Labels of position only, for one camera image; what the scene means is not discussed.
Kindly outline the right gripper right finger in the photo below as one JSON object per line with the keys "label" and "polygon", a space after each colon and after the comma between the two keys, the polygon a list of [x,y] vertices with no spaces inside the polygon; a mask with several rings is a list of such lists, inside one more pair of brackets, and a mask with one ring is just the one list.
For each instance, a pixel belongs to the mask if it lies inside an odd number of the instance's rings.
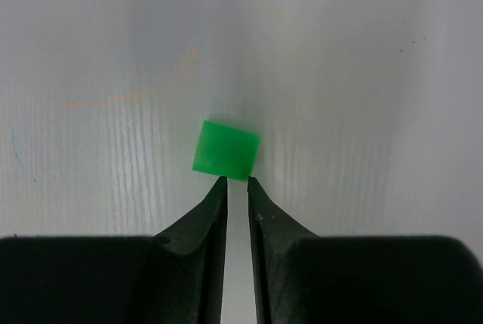
{"label": "right gripper right finger", "polygon": [[248,220],[258,323],[287,323],[300,310],[292,267],[294,248],[316,235],[276,205],[248,178]]}

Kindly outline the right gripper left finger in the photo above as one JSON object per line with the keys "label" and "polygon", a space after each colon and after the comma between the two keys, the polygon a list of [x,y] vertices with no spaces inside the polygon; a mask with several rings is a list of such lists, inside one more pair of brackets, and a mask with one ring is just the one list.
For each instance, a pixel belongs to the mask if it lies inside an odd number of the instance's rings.
{"label": "right gripper left finger", "polygon": [[150,322],[219,323],[226,258],[228,183],[153,237]]}

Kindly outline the bright green marker cap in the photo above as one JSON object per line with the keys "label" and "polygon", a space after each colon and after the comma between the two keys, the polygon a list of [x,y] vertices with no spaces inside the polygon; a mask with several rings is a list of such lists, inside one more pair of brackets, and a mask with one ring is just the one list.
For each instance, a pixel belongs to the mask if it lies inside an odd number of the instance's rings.
{"label": "bright green marker cap", "polygon": [[216,122],[203,122],[192,170],[246,181],[254,169],[260,136]]}

